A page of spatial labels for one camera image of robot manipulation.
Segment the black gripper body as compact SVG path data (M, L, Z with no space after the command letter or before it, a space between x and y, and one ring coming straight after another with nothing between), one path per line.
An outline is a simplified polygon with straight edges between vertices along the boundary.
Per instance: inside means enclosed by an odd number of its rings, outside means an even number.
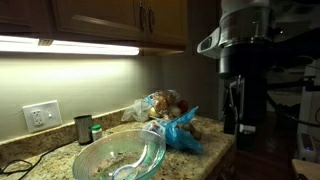
M266 115L266 81L263 78L238 76L229 87L237 95L238 120L235 142L239 150L251 151L258 132L258 126Z

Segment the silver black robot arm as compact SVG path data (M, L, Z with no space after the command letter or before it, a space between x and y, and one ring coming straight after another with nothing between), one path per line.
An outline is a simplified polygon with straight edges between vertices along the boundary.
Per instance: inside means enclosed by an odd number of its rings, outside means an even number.
M197 52L218 61L229 82L224 99L224 132L236 147L250 150L265 120L274 68L289 69L319 58L320 0L221 0L218 27Z

